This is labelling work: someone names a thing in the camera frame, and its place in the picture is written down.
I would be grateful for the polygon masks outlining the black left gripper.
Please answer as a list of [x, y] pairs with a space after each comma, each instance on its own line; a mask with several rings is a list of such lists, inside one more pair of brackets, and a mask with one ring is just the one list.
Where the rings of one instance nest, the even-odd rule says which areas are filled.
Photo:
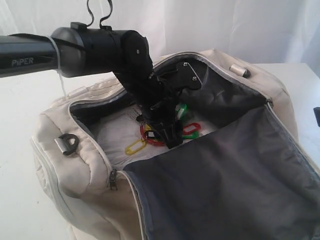
[[122, 72], [122, 85], [140, 107], [149, 125], [162, 125], [159, 134], [168, 149], [182, 144], [183, 124], [176, 120], [177, 97], [152, 69]]

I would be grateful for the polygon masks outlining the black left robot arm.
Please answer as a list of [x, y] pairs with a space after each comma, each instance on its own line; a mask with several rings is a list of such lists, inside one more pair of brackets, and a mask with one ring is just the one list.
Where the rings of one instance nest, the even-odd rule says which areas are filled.
[[74, 22], [51, 36], [17, 33], [0, 38], [1, 77], [46, 70], [66, 78], [113, 73], [166, 146], [182, 143], [174, 94], [156, 75], [148, 41], [137, 31], [89, 29]]

